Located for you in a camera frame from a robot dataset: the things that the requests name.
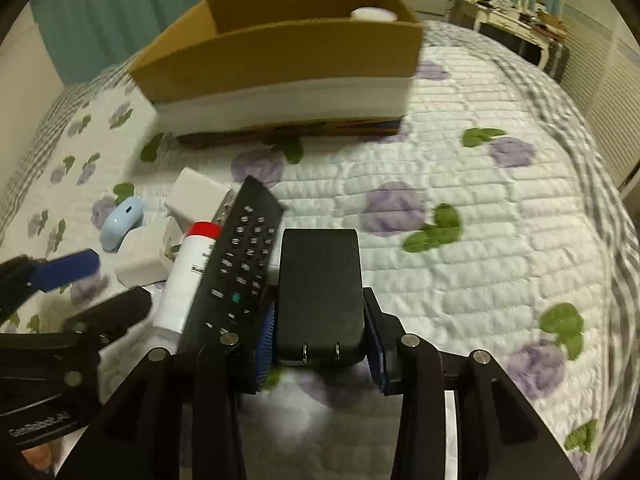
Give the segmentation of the brown cardboard box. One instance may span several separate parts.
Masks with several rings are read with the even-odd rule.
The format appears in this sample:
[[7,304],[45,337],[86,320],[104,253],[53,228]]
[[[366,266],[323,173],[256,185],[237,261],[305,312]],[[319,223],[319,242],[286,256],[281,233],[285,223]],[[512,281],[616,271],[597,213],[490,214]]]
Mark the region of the brown cardboard box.
[[[353,20],[360,6],[393,23]],[[407,113],[423,29],[402,0],[202,0],[129,73],[189,146],[389,136]]]

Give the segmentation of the black power adapter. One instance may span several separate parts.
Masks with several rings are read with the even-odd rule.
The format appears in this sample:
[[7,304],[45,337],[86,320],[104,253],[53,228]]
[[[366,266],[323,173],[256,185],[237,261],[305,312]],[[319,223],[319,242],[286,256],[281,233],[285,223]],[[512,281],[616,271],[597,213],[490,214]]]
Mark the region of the black power adapter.
[[286,229],[274,355],[286,366],[341,370],[364,358],[364,299],[353,229]]

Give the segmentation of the white dressing table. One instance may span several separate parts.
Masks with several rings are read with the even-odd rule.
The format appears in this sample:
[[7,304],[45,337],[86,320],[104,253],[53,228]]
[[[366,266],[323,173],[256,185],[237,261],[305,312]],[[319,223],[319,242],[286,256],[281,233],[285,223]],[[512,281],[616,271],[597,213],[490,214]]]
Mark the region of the white dressing table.
[[537,23],[525,23],[519,18],[511,18],[506,11],[470,0],[456,0],[451,19],[460,24],[470,25],[478,34],[483,28],[491,27],[537,47],[540,53],[538,67],[551,77],[559,76],[566,69],[570,59],[570,49],[561,37],[554,36]]

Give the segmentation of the white charger block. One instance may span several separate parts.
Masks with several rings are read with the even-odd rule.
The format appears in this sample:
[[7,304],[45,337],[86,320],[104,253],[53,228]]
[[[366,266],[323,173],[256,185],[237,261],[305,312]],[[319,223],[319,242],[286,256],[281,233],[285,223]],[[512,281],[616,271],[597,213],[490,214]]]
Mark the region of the white charger block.
[[116,255],[114,272],[126,287],[166,281],[174,260],[170,250],[182,241],[182,231],[172,217],[158,218],[130,231]]

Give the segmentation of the white cylindrical bottle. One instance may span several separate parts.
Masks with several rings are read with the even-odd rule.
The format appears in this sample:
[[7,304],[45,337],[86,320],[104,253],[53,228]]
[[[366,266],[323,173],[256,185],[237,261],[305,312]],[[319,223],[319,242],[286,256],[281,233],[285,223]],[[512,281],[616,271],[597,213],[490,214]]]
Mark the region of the white cylindrical bottle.
[[350,17],[353,20],[375,23],[393,23],[398,20],[396,13],[377,6],[360,6],[350,12]]

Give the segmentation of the white bottle red cap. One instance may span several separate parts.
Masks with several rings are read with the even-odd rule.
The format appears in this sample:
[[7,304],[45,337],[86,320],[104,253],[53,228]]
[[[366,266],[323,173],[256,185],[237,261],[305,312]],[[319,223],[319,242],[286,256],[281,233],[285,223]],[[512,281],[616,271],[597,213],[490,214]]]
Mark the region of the white bottle red cap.
[[222,227],[195,222],[186,233],[152,317],[152,339],[175,354],[208,259]]

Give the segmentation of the white plug adapter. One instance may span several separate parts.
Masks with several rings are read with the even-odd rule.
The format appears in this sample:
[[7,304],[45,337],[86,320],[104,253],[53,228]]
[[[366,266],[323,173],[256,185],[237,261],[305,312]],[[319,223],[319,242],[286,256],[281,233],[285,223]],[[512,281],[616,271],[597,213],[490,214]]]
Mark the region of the white plug adapter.
[[233,200],[232,188],[186,167],[169,190],[165,206],[185,224],[221,223]]

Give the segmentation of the black remote control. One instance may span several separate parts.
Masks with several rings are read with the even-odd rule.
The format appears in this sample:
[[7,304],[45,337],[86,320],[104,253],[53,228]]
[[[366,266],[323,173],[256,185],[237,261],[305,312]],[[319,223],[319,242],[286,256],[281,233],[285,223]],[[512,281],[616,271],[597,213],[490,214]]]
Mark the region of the black remote control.
[[194,295],[180,353],[235,344],[253,324],[283,213],[262,182],[244,179]]

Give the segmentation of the light blue earbuds case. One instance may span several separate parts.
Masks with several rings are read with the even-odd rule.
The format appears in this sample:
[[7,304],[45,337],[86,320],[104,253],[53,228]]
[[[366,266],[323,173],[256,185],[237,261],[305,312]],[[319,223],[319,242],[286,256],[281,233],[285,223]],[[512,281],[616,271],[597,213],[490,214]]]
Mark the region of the light blue earbuds case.
[[137,197],[123,200],[105,219],[100,244],[106,252],[116,252],[125,236],[142,225],[143,204]]

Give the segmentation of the white louvered wardrobe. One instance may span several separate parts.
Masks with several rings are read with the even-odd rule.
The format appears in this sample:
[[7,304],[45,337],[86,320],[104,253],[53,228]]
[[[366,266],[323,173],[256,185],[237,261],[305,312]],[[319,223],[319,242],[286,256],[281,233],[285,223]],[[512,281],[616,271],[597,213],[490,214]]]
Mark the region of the white louvered wardrobe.
[[628,195],[639,182],[639,44],[612,0],[561,0],[570,52],[561,86],[586,118],[605,169]]

